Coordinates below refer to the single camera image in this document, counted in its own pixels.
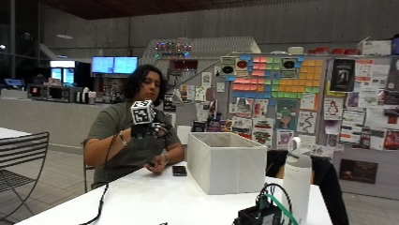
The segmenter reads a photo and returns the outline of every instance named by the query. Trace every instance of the water bottle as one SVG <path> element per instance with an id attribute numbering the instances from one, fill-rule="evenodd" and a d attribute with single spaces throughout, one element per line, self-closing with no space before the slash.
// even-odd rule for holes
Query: water bottle
<path id="1" fill-rule="evenodd" d="M 299 224 L 306 225 L 310 202 L 312 158 L 310 156 L 303 155 L 300 146 L 301 139 L 299 137 L 289 140 L 284 188 L 288 191 L 291 198 L 292 214 L 297 219 Z M 285 193 L 283 194 L 283 200 L 283 204 L 288 210 L 291 210 Z"/>

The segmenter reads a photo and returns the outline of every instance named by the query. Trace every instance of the gray t-shirt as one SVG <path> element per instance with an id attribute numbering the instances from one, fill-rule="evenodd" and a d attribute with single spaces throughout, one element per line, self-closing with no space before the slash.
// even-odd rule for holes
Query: gray t-shirt
<path id="1" fill-rule="evenodd" d="M 131 106 L 131 102 L 119 103 L 110 106 L 99 113 L 91 126 L 87 140 L 103 140 L 118 134 L 122 129 L 131 127 Z M 156 110 L 156 117 L 159 121 L 171 124 L 171 120 L 164 115 L 164 112 Z M 156 139 L 152 136 L 146 136 L 146 138 L 140 140 L 132 139 L 130 145 L 126 146 L 108 161 L 108 168 L 104 169 L 104 165 L 96 167 L 94 184 L 99 185 L 111 182 L 140 170 L 147 162 L 163 153 L 168 146 L 180 142 L 175 128 L 171 130 L 171 134 L 172 137 L 166 141 Z"/>

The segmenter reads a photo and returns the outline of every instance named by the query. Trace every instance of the white table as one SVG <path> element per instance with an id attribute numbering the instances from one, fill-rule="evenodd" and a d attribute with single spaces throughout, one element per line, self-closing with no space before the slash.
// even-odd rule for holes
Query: white table
<path id="1" fill-rule="evenodd" d="M 267 180 L 283 184 L 280 179 Z M 72 225 L 90 221 L 98 215 L 103 191 L 100 187 L 18 224 Z M 162 175 L 143 169 L 110 184 L 103 215 L 95 224 L 231 225 L 239 211 L 255 206 L 257 194 L 208 195 L 191 174 L 172 176 L 172 167 Z M 280 199 L 281 191 L 275 195 Z M 320 187 L 312 186 L 309 225 L 321 224 L 332 224 L 330 215 Z"/>
<path id="2" fill-rule="evenodd" d="M 15 138 L 15 137 L 21 137 L 25 135 L 30 135 L 30 133 L 0 127 L 0 139 Z"/>

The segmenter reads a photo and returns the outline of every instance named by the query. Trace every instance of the counter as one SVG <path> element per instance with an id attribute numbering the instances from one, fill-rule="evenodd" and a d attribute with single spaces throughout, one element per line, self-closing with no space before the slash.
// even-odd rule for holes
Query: counter
<path id="1" fill-rule="evenodd" d="M 98 114 L 108 106 L 0 97 L 0 127 L 29 133 L 48 131 L 50 149 L 82 154 L 80 143 Z"/>

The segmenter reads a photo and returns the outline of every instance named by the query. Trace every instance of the ceiling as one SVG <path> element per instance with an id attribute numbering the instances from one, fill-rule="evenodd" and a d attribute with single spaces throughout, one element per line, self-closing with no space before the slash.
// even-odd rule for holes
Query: ceiling
<path id="1" fill-rule="evenodd" d="M 99 20 L 219 8 L 243 8 L 314 0 L 38 0 L 86 19 Z"/>

